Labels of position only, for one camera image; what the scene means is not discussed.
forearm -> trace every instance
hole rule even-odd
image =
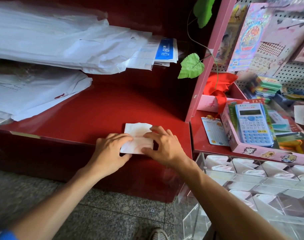
[[[192,160],[176,168],[222,239],[286,239],[259,214],[208,177]]]
[[[97,182],[82,169],[61,189],[9,227],[19,240],[50,240]]]

shoe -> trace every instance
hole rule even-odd
[[[163,229],[157,227],[150,234],[149,240],[170,240],[170,238]]]

red fabric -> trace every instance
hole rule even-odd
[[[223,112],[227,103],[225,92],[229,90],[229,86],[234,83],[237,78],[237,75],[231,73],[219,73],[218,79],[218,74],[216,72],[210,73],[203,89],[203,94],[215,96],[218,100],[218,114],[216,116]]]

person's left hand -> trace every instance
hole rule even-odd
[[[83,169],[97,181],[116,172],[132,156],[132,154],[120,156],[121,146],[132,140],[133,137],[129,134],[109,134],[105,139],[97,139],[93,156]]]

hand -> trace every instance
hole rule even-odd
[[[120,156],[121,146],[132,140],[133,137],[129,134],[109,134],[105,139],[97,139],[93,156],[83,169],[97,181],[116,172],[132,156]]]
[[[184,153],[178,138],[169,129],[165,131],[161,126],[152,126],[150,130],[157,133],[148,132],[144,134],[144,137],[155,140],[159,144],[159,148],[154,151],[151,148],[144,147],[142,152],[145,155],[174,169],[178,166],[178,163],[189,159]]]

